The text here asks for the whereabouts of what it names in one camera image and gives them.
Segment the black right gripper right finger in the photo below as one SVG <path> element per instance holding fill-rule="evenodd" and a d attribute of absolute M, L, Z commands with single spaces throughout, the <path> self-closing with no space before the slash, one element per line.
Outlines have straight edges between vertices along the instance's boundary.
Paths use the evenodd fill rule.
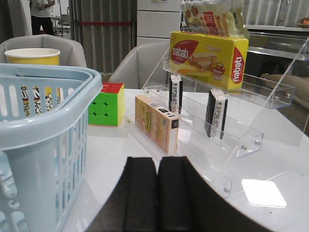
<path fill-rule="evenodd" d="M 158 171 L 159 231 L 258 232 L 260 226 L 218 195 L 187 157 L 164 157 Z"/>

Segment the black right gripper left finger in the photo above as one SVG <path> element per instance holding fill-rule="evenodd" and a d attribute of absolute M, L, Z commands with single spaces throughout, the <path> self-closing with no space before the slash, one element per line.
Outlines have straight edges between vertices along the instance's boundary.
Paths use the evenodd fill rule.
<path fill-rule="evenodd" d="M 155 232 L 156 169 L 152 158 L 128 157 L 111 195 L 87 232 Z"/>

